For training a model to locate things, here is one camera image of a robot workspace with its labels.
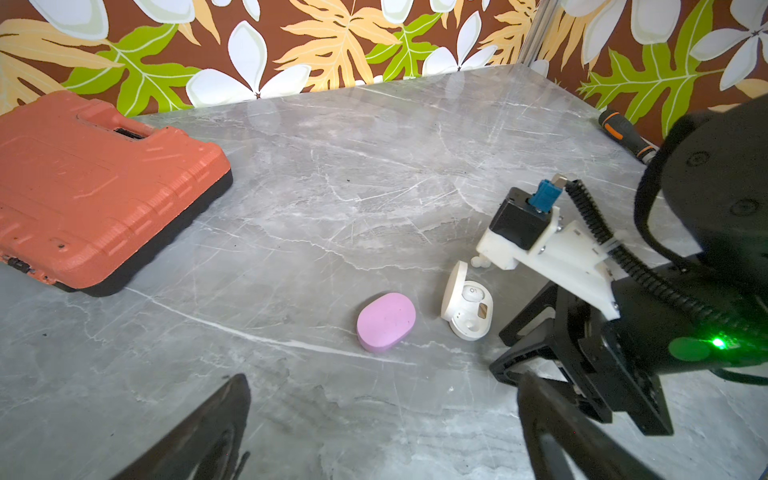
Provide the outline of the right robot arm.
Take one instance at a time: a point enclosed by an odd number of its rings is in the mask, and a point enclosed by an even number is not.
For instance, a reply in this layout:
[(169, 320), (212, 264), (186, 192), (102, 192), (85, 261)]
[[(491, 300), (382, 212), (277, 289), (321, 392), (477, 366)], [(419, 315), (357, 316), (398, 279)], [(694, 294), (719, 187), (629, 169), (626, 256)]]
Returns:
[(766, 384), (747, 368), (767, 360), (767, 100), (687, 114), (643, 159), (634, 224), (664, 265), (640, 260), (586, 185), (560, 176), (508, 192), (473, 264), (525, 264), (547, 280), (500, 332), (499, 382), (550, 360), (555, 389), (588, 417), (625, 412), (669, 435), (663, 375)]

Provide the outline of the white earbud charging case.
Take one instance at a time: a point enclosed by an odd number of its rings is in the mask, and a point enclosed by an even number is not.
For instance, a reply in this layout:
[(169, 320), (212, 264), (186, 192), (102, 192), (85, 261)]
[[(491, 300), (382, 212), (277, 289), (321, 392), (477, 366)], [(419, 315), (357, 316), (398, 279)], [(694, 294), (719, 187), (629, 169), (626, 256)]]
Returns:
[(445, 288), (441, 318), (459, 338), (477, 341), (490, 331), (494, 304), (490, 291), (480, 283), (468, 280), (467, 272), (466, 262), (455, 264)]

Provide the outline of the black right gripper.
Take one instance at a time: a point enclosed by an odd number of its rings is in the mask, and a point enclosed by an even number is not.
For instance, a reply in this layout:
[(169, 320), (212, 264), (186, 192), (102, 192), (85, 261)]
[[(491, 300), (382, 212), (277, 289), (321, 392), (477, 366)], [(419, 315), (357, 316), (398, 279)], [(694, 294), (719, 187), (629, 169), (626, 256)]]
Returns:
[[(514, 370), (535, 358), (557, 360), (545, 341), (517, 342), (524, 327), (554, 307), (556, 318), (565, 321), (566, 338), (575, 346), (575, 365), (596, 394), (578, 386), (564, 367), (559, 367), (564, 380)], [(767, 361), (765, 350), (751, 350), (744, 340), (709, 332), (638, 287), (619, 291), (619, 307), (621, 317), (607, 320), (583, 299), (548, 282), (499, 332), (510, 348), (491, 363), (491, 374), (514, 387), (530, 374), (596, 422), (611, 423), (612, 412), (625, 412), (644, 435), (670, 436), (674, 427), (662, 376)]]

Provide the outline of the purple earbud charging case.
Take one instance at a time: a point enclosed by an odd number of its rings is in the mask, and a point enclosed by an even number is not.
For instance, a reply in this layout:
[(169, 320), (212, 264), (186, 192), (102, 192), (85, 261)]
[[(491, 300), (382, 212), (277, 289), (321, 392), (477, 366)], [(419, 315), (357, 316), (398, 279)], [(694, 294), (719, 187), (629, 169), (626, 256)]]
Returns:
[(415, 321), (416, 309), (407, 296), (396, 292), (384, 294), (358, 315), (358, 341), (369, 352), (385, 352), (411, 332)]

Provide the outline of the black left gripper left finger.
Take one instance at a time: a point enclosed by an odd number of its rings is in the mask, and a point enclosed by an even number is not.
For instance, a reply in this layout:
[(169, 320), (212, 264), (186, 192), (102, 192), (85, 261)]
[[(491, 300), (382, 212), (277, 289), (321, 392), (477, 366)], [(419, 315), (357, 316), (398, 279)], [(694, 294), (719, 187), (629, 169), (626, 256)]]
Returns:
[(248, 452), (240, 447), (247, 425), (251, 392), (238, 373), (141, 457), (115, 475), (117, 479), (236, 479)]

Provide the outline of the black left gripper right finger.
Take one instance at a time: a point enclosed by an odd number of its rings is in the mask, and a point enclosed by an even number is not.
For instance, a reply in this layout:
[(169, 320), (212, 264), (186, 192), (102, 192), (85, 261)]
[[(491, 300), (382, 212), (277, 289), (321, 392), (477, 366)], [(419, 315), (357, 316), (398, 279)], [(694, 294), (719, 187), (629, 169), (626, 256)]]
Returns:
[(588, 479), (659, 477), (543, 380), (530, 374), (518, 387), (518, 410), (537, 479), (572, 479), (569, 460)]

